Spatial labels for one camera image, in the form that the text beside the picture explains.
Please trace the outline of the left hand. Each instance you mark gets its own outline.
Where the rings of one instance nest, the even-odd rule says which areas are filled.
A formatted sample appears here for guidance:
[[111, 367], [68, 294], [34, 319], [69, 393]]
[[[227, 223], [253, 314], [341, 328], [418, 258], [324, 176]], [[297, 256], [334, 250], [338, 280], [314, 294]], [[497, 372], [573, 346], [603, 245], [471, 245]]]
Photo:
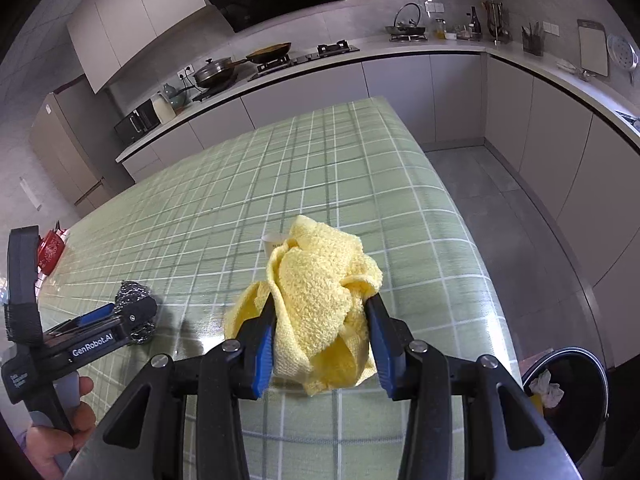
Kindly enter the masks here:
[[80, 401], [72, 413], [73, 432], [32, 425], [26, 431], [25, 454], [43, 479], [62, 479], [64, 474], [55, 457], [79, 451], [96, 429], [92, 407]]

